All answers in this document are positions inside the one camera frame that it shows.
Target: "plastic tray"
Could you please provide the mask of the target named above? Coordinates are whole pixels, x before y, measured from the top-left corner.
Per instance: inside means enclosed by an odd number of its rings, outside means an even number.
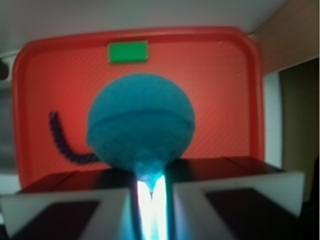
[[[145,63],[110,64],[111,42],[148,41]],[[184,158],[251,156],[264,159],[261,60],[249,37],[229,27],[144,29],[34,41],[13,69],[17,166],[22,187],[52,173],[105,169],[76,165],[57,149],[49,126],[58,111],[71,148],[86,144],[87,114],[96,94],[133,73],[161,75],[189,96],[196,130]]]

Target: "white wall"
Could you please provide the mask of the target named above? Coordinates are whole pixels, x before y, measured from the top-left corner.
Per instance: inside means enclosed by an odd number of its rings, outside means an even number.
[[[264,76],[265,161],[282,167],[282,93],[279,73]]]
[[[27,42],[110,30],[232,26],[252,33],[286,0],[1,0],[0,54]]]

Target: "gray surface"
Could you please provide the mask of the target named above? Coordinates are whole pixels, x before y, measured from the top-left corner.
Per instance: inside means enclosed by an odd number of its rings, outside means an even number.
[[[15,173],[16,154],[11,84],[0,85],[0,173]]]
[[[287,0],[3,0],[0,53],[32,40],[110,30],[232,26],[252,33]]]

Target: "blue foam ball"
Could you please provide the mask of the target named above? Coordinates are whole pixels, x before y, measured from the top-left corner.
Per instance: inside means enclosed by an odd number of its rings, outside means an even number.
[[[107,85],[88,114],[87,144],[106,164],[134,172],[152,191],[166,164],[190,144],[195,114],[172,81],[132,74]]]

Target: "white block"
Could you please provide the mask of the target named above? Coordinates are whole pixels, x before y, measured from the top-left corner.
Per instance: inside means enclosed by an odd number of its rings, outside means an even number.
[[[295,171],[176,183],[173,196],[177,240],[236,239],[205,196],[214,191],[252,188],[298,217],[304,180],[304,174]]]
[[[70,201],[100,201],[82,232],[81,240],[119,239],[119,234],[122,239],[135,238],[128,188],[1,196],[0,205],[8,236],[14,236],[51,204]]]

